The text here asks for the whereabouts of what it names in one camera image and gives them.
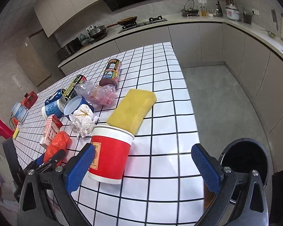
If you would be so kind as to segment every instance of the orange plastic bag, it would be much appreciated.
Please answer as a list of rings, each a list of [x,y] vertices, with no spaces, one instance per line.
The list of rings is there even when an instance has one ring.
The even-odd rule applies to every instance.
[[[65,131],[58,132],[57,135],[53,138],[50,145],[47,147],[43,162],[44,163],[48,162],[49,159],[55,153],[57,153],[60,149],[63,149],[66,151],[67,145],[70,145],[71,143],[72,143],[72,140]]]

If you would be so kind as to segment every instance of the red thermos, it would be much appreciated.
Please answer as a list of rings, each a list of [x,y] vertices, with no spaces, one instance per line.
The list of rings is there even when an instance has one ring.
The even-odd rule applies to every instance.
[[[31,91],[29,94],[26,93],[24,97],[25,99],[22,101],[21,104],[28,110],[33,106],[33,104],[38,99],[38,95],[34,91]]]
[[[14,131],[11,130],[3,121],[0,120],[0,136],[9,139],[13,136]]]

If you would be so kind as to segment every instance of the gray floor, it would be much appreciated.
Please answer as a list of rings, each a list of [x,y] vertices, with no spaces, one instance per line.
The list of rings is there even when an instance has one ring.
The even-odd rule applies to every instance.
[[[271,174],[265,188],[271,205],[273,167],[268,141],[247,95],[224,65],[182,69],[191,97],[201,145],[215,158],[239,138],[257,140],[269,155]]]

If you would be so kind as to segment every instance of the yellow block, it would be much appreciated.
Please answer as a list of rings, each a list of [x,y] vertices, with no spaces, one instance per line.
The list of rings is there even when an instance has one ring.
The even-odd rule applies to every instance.
[[[19,131],[20,131],[20,129],[17,127],[16,130],[14,131],[13,139],[16,139],[16,137],[18,136]]]
[[[155,102],[155,93],[130,89],[124,100],[108,118],[107,123],[136,135],[144,117]]]

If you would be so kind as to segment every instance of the cup label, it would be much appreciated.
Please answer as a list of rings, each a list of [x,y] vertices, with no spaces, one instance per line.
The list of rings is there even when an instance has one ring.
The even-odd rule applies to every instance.
[[[95,155],[94,155],[94,160],[90,165],[90,168],[97,170],[97,166],[99,164],[99,158],[100,158],[101,143],[92,142],[92,144],[95,147]]]

